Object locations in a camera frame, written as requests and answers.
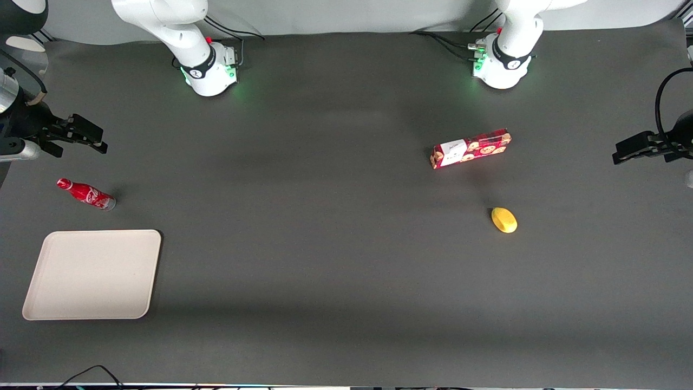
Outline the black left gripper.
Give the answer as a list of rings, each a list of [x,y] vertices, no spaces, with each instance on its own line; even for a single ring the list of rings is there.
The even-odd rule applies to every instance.
[[[681,114],[673,128],[663,131],[661,111],[655,111],[658,140],[653,140],[655,133],[643,131],[630,136],[626,140],[616,143],[616,152],[613,153],[614,165],[621,165],[629,160],[651,157],[656,148],[655,156],[663,156],[666,163],[678,159],[692,160],[692,110]]]

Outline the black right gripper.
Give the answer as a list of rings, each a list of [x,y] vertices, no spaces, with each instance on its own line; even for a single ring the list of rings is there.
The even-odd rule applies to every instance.
[[[102,141],[101,127],[79,114],[71,114],[66,121],[60,119],[45,103],[27,106],[24,93],[20,92],[10,107],[2,112],[1,158],[37,159],[42,151],[59,158],[63,148],[57,145],[57,141],[74,142],[69,140],[67,131],[81,138],[76,143],[87,145],[101,154],[107,153],[108,145]]]

